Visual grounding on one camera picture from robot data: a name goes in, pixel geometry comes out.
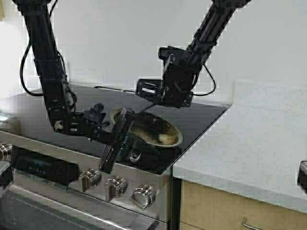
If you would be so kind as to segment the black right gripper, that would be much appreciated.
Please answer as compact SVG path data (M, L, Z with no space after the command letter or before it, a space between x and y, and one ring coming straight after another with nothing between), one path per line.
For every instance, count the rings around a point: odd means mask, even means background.
M184 66L169 57L164 65L162 79L139 79L135 94L156 105L190 107L194 80L198 74L198 69Z

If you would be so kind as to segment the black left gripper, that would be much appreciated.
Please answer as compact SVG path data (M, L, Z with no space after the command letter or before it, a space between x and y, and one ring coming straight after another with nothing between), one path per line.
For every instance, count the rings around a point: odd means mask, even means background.
M67 135L87 137L105 144L105 150L100 156L99 169L105 173L111 173L116 158L127 145L129 131L134 123L134 111L123 108L117 122L110 131L105 130L108 122L90 122L83 117L83 112L69 112L67 114Z

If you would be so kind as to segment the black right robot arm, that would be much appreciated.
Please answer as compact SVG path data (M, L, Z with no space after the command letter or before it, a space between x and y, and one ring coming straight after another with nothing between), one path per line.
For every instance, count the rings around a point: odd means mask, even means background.
M211 55L212 49L237 9L247 0L214 0L187 49L161 47L158 57L163 61L161 79L140 78L135 94L155 105L190 107L199 74Z

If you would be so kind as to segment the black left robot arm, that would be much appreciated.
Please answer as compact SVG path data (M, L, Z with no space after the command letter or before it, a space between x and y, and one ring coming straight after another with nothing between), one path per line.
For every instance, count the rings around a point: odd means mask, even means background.
M45 107L54 132L87 137L106 145L100 156L99 170L111 173L116 158L125 149L134 113L122 108L111 132L104 121L106 112L101 103L89 110L76 112L76 95L69 87L62 57L59 56L48 11L48 0L15 0L24 17L34 62L42 87Z

